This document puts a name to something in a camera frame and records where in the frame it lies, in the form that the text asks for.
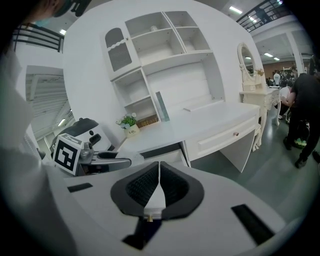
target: ceiling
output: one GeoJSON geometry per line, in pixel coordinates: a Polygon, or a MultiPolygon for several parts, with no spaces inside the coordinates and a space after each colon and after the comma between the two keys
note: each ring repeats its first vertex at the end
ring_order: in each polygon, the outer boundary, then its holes
{"type": "MultiPolygon", "coordinates": [[[[85,12],[88,10],[97,7],[101,4],[110,2],[111,0],[92,0],[91,3],[86,8],[85,12]]],[[[215,8],[225,15],[228,15],[230,18],[235,21],[241,18],[245,13],[250,11],[252,8],[263,2],[264,0],[195,0],[197,2],[208,5],[212,8],[215,8]],[[236,13],[229,9],[230,6],[233,6],[242,11],[242,14],[236,13]]],[[[52,30],[59,33],[60,30],[67,31],[68,28],[77,20],[73,12],[70,10],[58,18],[51,18],[49,23],[44,25],[44,28],[52,30]]]]}
{"type": "Polygon", "coordinates": [[[231,19],[237,21],[251,9],[262,3],[264,0],[195,0],[197,2],[206,4],[212,8],[229,16],[231,19]],[[229,8],[233,6],[238,10],[242,11],[241,14],[230,10],[229,8]]]}
{"type": "Polygon", "coordinates": [[[63,125],[66,125],[74,118],[62,69],[28,67],[25,86],[26,101],[32,106],[34,114],[31,127],[37,140],[52,133],[62,119],[65,119],[63,125]]]}
{"type": "MultiPolygon", "coordinates": [[[[312,43],[306,32],[298,30],[292,32],[292,34],[303,59],[310,59],[312,56],[312,43]]],[[[289,39],[285,33],[257,42],[255,45],[264,64],[278,62],[273,57],[279,58],[281,62],[295,60],[289,39]],[[268,57],[264,53],[269,53],[273,57],[268,57]]]]}

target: gray floor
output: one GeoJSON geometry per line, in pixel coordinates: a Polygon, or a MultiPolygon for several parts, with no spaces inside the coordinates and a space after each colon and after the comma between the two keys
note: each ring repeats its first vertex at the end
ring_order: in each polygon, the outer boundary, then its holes
{"type": "Polygon", "coordinates": [[[193,168],[224,176],[242,185],[290,221],[306,214],[320,185],[318,164],[309,157],[305,167],[297,169],[294,162],[300,149],[287,151],[283,138],[289,127],[284,120],[276,126],[276,111],[268,112],[262,146],[251,152],[240,173],[219,151],[191,162],[193,168]]]}

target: glass panel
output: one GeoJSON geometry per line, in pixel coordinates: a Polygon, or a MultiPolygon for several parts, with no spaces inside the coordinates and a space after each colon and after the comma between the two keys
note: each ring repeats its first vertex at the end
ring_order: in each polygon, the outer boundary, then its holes
{"type": "Polygon", "coordinates": [[[113,71],[117,71],[132,63],[127,44],[121,43],[119,46],[109,51],[109,58],[113,71]]]}

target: cabinet door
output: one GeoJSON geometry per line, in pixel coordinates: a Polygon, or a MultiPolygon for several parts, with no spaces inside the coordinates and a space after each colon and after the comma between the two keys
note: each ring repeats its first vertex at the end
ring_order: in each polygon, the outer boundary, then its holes
{"type": "Polygon", "coordinates": [[[125,23],[100,36],[103,58],[111,81],[141,67],[125,23]]]}

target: railing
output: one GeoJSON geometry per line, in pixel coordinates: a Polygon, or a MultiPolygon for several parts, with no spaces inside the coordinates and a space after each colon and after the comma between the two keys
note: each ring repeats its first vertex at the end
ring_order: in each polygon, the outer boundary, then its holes
{"type": "Polygon", "coordinates": [[[292,15],[292,12],[287,9],[282,0],[267,0],[248,11],[236,22],[251,32],[287,15],[292,15]]]}
{"type": "Polygon", "coordinates": [[[21,25],[13,32],[14,51],[17,43],[27,43],[54,49],[60,52],[63,48],[64,36],[34,24],[21,25]]]}

